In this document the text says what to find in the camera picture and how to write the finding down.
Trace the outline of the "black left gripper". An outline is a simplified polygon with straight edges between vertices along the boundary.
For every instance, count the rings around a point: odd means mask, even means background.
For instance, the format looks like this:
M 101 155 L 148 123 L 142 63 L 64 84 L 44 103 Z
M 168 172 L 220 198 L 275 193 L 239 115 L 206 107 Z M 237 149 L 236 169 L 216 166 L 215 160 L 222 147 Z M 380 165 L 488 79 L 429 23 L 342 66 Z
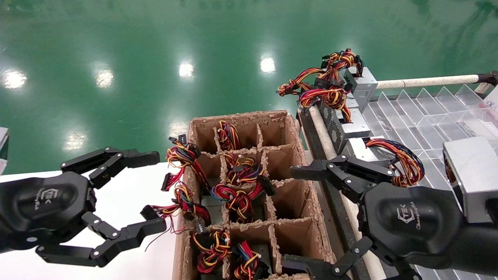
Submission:
M 156 218 L 117 230 L 91 212 L 94 189 L 100 189 L 125 168 L 160 163 L 158 151 L 98 149 L 65 161 L 62 173 L 48 178 L 25 178 L 1 183 L 1 252 L 36 248 L 47 263 L 105 267 L 118 254 L 139 248 L 146 236 L 164 232 Z M 80 174 L 93 170 L 89 179 Z M 62 246 L 86 225 L 105 241 L 96 248 Z

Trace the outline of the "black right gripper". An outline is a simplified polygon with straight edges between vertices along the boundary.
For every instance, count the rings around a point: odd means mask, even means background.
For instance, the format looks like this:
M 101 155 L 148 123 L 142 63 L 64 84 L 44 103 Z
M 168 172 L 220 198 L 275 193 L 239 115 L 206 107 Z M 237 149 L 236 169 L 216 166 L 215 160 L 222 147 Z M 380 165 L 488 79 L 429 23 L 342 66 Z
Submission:
M 326 180 L 359 203 L 359 228 L 368 237 L 334 264 L 285 254 L 283 268 L 304 271 L 311 280 L 350 280 L 347 273 L 373 245 L 374 254 L 390 266 L 405 262 L 497 276 L 497 227 L 468 222 L 449 190 L 394 186 L 391 170 L 346 155 L 291 166 L 290 176 Z

